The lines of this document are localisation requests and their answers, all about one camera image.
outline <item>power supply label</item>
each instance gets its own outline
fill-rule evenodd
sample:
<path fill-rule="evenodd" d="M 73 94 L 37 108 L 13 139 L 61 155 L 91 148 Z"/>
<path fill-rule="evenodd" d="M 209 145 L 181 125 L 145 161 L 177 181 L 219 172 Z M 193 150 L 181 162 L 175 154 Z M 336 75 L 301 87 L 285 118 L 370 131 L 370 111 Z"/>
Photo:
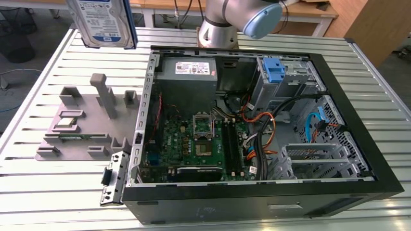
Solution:
<path fill-rule="evenodd" d="M 177 62 L 175 73 L 181 75 L 211 75 L 209 63 Z"/>
<path fill-rule="evenodd" d="M 117 42 L 121 37 L 116 18 L 109 12 L 111 0 L 79 0 L 77 4 L 91 36 L 101 42 Z"/>

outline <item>green circuit board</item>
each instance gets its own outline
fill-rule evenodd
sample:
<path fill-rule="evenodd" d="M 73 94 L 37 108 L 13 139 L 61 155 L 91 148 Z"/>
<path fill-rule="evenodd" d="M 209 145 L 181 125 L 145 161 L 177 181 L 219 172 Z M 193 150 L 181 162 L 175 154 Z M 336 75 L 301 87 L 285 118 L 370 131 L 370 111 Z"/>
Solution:
<path fill-rule="evenodd" d="M 196 141 L 193 138 L 192 120 L 169 120 L 165 122 L 163 135 L 163 149 L 159 155 L 159 163 L 151 169 L 151 178 L 153 182 L 167 182 L 164 174 L 169 167 L 220 167 L 223 169 L 224 181 L 248 180 L 248 175 L 232 176 L 225 172 L 225 158 L 223 148 L 223 122 L 213 121 L 212 128 L 207 123 L 197 124 L 196 130 L 213 131 L 211 140 Z M 247 125 L 236 123 L 236 132 L 239 134 L 239 153 L 241 154 L 241 134 L 247 132 Z"/>

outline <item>white label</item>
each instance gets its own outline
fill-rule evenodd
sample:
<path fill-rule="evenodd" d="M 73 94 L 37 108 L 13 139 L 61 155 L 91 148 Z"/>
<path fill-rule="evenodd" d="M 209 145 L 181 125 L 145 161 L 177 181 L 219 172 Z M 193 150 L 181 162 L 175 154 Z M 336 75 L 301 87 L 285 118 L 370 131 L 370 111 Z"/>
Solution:
<path fill-rule="evenodd" d="M 257 168 L 253 166 L 249 166 L 249 173 L 256 174 Z"/>
<path fill-rule="evenodd" d="M 249 110 L 253 110 L 255 106 L 251 103 L 247 103 L 247 107 L 249 108 Z"/>
<path fill-rule="evenodd" d="M 63 136 L 63 137 L 59 137 L 59 138 L 64 141 L 79 141 L 79 140 L 81 140 L 81 137 L 77 137 L 77 136 Z"/>
<path fill-rule="evenodd" d="M 91 36 L 99 41 L 115 42 L 120 39 L 120 30 L 115 16 L 109 13 L 109 0 L 77 1 Z"/>
<path fill-rule="evenodd" d="M 177 62 L 175 73 L 180 75 L 209 75 L 208 63 Z"/>
<path fill-rule="evenodd" d="M 268 209 L 303 208 L 300 205 L 268 205 Z"/>

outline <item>slotted aluminum table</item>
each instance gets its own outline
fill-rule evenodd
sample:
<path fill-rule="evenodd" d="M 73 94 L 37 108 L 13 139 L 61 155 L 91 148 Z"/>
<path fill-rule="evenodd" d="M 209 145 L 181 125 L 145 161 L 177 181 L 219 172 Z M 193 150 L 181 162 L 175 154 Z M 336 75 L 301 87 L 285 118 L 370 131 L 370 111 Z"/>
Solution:
<path fill-rule="evenodd" d="M 195 30 L 139 28 L 136 50 L 88 49 L 69 30 L 0 139 L 0 230 L 144 228 L 124 206 L 100 207 L 107 161 L 37 162 L 33 157 L 57 111 L 63 86 L 96 93 L 92 73 L 115 93 L 141 92 L 151 45 L 196 46 Z M 164 230 L 411 230 L 411 114 L 355 44 L 340 38 L 239 35 L 240 49 L 320 53 L 406 192 L 329 218 L 157 226 Z"/>

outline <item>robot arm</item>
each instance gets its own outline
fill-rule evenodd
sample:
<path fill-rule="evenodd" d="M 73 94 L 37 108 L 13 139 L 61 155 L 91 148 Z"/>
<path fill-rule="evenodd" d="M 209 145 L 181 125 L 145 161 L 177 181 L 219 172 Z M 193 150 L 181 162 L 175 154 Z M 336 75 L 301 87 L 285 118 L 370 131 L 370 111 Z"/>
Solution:
<path fill-rule="evenodd" d="M 283 13 L 279 0 L 208 0 L 199 31 L 203 47 L 233 48 L 237 30 L 253 39 L 275 28 Z"/>

